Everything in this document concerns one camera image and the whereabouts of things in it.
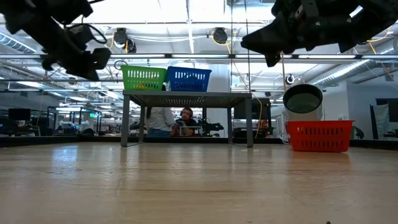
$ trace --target green basket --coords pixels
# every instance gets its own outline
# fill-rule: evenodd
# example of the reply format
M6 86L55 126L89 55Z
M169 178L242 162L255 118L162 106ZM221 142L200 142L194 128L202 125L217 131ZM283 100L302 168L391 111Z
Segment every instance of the green basket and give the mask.
M162 90L166 69L128 65L122 65L121 69L125 90Z

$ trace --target wooden floor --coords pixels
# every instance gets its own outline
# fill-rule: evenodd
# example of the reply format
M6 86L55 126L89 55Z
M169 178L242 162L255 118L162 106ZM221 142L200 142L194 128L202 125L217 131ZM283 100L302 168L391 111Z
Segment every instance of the wooden floor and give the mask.
M397 223L398 152L79 143L0 149L0 223Z

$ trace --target blue basket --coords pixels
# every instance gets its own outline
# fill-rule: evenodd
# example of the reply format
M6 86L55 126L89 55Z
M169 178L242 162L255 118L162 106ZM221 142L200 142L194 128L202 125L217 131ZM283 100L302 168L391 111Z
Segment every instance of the blue basket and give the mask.
M165 82L170 91L207 91L211 70L169 67Z

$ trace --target robotic arm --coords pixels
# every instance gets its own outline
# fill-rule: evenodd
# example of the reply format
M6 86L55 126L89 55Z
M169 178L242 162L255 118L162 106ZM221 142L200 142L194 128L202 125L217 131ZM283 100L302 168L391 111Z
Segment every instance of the robotic arm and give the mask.
M356 16L350 14L358 7ZM268 67L280 53L307 51L319 45L339 44L345 52L392 26L398 20L396 0L276 0L275 20L243 37L241 46L266 56Z
M92 12L87 0L0 0L8 31L15 34L22 29L44 47L44 69L53 70L52 64L58 63L71 75L98 80L95 70L104 69L111 52L100 48L91 53L86 51L86 44L91 40L105 44L105 37L103 41L95 39L90 28L96 29L89 24L67 27Z

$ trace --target white shirt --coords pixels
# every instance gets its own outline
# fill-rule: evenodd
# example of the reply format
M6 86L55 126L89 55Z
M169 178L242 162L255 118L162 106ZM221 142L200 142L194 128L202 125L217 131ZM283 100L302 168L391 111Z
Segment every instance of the white shirt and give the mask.
M171 131L175 125L174 116L170 108L152 108L150 117L147 119L147 108L145 108L145 125L147 129L159 129Z

